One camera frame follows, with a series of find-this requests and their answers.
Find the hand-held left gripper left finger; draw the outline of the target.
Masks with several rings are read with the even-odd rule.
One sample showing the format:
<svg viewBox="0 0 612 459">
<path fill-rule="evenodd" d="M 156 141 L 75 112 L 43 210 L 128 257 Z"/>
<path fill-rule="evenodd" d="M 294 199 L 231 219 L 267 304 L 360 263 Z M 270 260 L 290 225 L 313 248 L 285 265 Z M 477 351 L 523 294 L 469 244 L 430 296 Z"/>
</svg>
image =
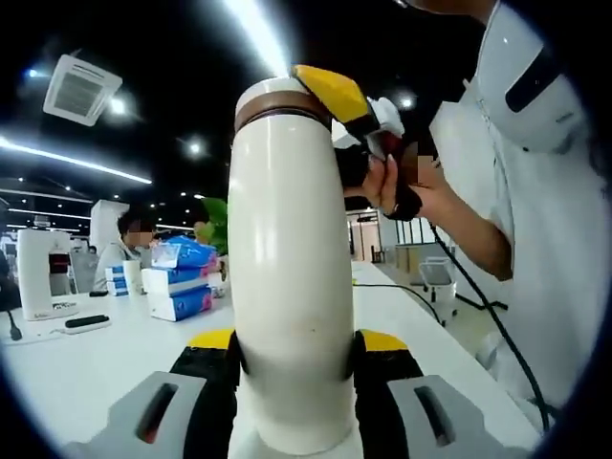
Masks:
<svg viewBox="0 0 612 459">
<path fill-rule="evenodd" d="M 239 343 L 231 329 L 192 339 L 168 372 L 114 402 L 106 426 L 66 458 L 227 458 L 237 414 Z"/>
</svg>

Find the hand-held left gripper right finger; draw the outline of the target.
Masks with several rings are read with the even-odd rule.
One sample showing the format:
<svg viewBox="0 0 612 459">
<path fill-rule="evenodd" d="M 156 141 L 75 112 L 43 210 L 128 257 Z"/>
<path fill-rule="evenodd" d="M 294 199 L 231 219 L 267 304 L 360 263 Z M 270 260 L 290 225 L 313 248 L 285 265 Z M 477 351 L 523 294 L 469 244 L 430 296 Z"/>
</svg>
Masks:
<svg viewBox="0 0 612 459">
<path fill-rule="evenodd" d="M 360 329 L 353 339 L 356 416 L 365 458 L 526 458 L 485 427 L 482 411 L 443 378 L 423 374 L 407 346 Z"/>
</svg>

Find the person's right hand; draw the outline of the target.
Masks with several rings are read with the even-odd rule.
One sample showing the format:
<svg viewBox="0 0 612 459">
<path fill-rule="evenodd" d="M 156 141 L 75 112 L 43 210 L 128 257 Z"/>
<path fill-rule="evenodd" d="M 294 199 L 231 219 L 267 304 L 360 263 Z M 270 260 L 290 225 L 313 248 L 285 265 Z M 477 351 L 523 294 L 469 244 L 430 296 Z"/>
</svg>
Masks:
<svg viewBox="0 0 612 459">
<path fill-rule="evenodd" d="M 391 156 L 385 162 L 372 157 L 357 194 L 387 217 L 400 220 L 419 216 L 434 221 L 460 202 L 438 159 L 418 157 L 415 171 L 416 181 L 410 185 L 400 178 L 400 167 Z"/>
</svg>

